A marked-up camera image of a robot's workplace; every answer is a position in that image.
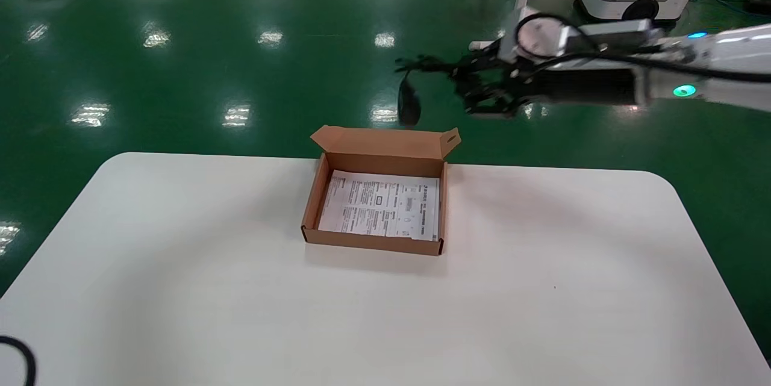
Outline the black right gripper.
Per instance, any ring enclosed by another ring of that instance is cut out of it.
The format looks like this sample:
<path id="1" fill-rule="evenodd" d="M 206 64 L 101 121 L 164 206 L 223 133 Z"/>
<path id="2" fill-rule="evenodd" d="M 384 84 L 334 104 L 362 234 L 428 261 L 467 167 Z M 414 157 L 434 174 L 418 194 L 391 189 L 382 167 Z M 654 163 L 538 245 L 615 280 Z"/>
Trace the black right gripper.
<path id="1" fill-rule="evenodd" d="M 530 103 L 595 106 L 638 105 L 638 76 L 628 67 L 601 69 L 544 69 L 538 72 L 513 68 L 493 55 L 464 55 L 446 61 L 432 55 L 395 61 L 396 73 L 443 74 L 455 84 L 464 112 L 478 118 L 514 118 Z M 480 81 L 487 72 L 509 76 L 509 89 L 501 83 Z"/>

